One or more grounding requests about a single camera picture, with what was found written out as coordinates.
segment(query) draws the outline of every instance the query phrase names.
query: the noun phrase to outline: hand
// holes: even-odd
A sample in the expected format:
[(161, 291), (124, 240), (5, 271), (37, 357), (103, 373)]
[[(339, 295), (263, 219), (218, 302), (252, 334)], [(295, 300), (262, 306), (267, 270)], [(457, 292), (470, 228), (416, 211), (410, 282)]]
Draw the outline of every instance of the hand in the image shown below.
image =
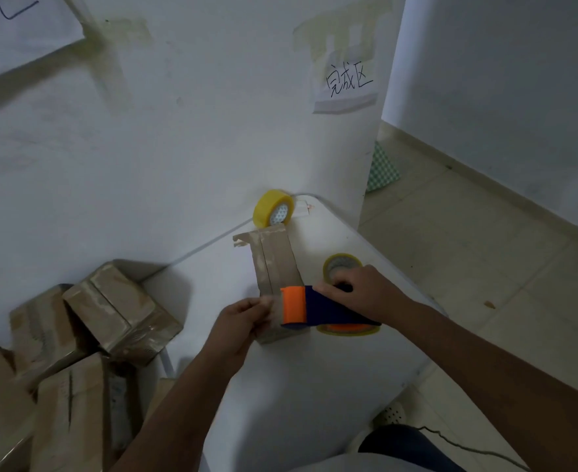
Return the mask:
[(313, 286), (313, 289), (366, 318), (390, 326), (392, 312), (407, 310), (414, 303), (372, 265), (338, 270), (332, 281), (335, 285), (348, 283), (352, 285), (352, 291), (346, 293), (324, 282)]
[(231, 378), (241, 369), (256, 336), (269, 328), (266, 320), (271, 297), (246, 298), (226, 306), (214, 322), (206, 344), (199, 353)]

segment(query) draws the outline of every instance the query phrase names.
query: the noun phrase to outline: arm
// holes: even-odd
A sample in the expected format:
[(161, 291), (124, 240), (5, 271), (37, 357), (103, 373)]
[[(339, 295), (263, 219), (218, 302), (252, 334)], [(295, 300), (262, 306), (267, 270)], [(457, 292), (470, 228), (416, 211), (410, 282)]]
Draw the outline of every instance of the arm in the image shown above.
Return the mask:
[(197, 471), (206, 434), (230, 379), (257, 334), (271, 301), (247, 298), (217, 317), (206, 344), (187, 366), (112, 472)]
[(437, 363), (534, 471), (578, 470), (578, 391), (416, 303), (374, 267), (341, 270), (315, 289), (397, 329)]

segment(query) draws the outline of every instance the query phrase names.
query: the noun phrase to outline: tile floor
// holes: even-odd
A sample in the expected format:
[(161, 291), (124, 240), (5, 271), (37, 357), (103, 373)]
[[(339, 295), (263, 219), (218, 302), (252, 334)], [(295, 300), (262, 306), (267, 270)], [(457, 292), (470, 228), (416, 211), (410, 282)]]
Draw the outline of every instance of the tile floor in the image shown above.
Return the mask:
[[(384, 130), (403, 177), (366, 195), (359, 232), (458, 324), (578, 389), (578, 241)], [(397, 400), (411, 425), (520, 460), (435, 365)], [(427, 436), (468, 472), (520, 470)]]

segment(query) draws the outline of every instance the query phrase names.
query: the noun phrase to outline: white wall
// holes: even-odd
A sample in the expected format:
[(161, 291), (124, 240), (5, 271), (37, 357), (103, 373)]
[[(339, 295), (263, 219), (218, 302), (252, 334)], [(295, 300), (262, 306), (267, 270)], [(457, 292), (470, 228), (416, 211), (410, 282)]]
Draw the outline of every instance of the white wall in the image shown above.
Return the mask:
[(311, 114), (293, 49), (295, 27), (355, 1), (84, 0), (104, 49), (0, 78), (0, 341), (19, 303), (109, 259), (173, 261), (269, 188), (357, 222), (404, 0), (376, 27), (375, 106)]
[(578, 225), (578, 0), (407, 0), (383, 119)]

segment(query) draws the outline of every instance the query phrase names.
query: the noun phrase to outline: white table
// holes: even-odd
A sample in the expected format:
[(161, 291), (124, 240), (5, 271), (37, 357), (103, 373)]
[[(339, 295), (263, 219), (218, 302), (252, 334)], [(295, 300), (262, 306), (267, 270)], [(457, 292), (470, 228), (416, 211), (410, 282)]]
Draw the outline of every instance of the white table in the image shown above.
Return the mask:
[[(435, 306), (317, 198), (296, 201), (301, 208), (287, 231), (305, 285), (322, 278), (328, 256), (346, 252), (374, 265), (414, 300)], [(232, 242), (232, 235), (254, 228), (250, 222), (230, 231), (144, 283), (184, 323), (163, 352), (165, 370), (154, 365), (151, 374), (168, 374), (169, 363), (180, 373), (201, 349), (219, 311), (257, 294), (253, 267), (246, 271), (243, 255), (235, 253), (246, 249)], [(424, 353), (385, 326), (362, 337), (313, 329), (265, 346), (254, 343), (210, 428), (208, 466), (213, 472), (284, 471), (340, 453), (426, 362)]]

